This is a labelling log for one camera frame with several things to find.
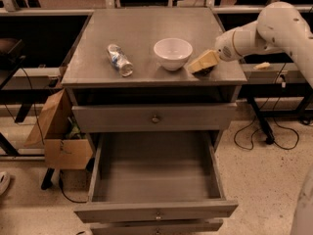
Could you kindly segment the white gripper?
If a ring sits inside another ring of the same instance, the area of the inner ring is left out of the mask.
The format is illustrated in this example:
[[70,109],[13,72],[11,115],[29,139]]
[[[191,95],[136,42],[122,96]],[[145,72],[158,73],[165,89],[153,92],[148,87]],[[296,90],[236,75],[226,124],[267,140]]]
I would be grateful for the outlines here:
[[235,32],[236,31],[232,29],[218,36],[215,40],[215,50],[217,52],[214,50],[204,51],[188,64],[188,71],[190,73],[196,73],[211,69],[219,63],[219,58],[226,62],[239,60],[242,56],[235,48]]

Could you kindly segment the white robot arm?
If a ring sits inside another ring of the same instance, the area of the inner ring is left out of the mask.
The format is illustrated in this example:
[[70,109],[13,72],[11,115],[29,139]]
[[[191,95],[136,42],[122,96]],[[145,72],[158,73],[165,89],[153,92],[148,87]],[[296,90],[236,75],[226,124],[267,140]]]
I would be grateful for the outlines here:
[[[188,64],[191,73],[210,69],[223,60],[235,61],[258,54],[286,53],[313,87],[313,33],[295,6],[274,2],[257,20],[218,36],[215,47]],[[313,235],[313,166],[309,168],[298,195],[291,235]]]

